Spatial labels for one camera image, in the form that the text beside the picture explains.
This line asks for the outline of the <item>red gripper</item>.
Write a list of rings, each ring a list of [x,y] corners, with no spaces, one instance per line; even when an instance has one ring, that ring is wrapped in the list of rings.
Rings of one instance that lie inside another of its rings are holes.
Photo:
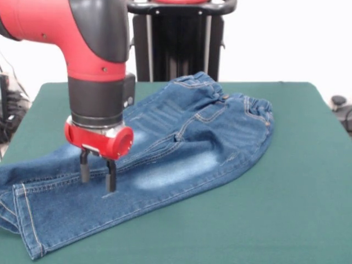
[[[131,149],[134,141],[134,132],[132,128],[121,123],[113,128],[90,129],[75,125],[72,118],[68,117],[64,133],[66,140],[83,150],[80,154],[80,171],[81,181],[87,183],[90,180],[90,170],[87,161],[89,151],[97,153],[107,160],[108,174],[106,175],[106,184],[108,192],[116,190],[116,164],[118,160],[125,156]]]

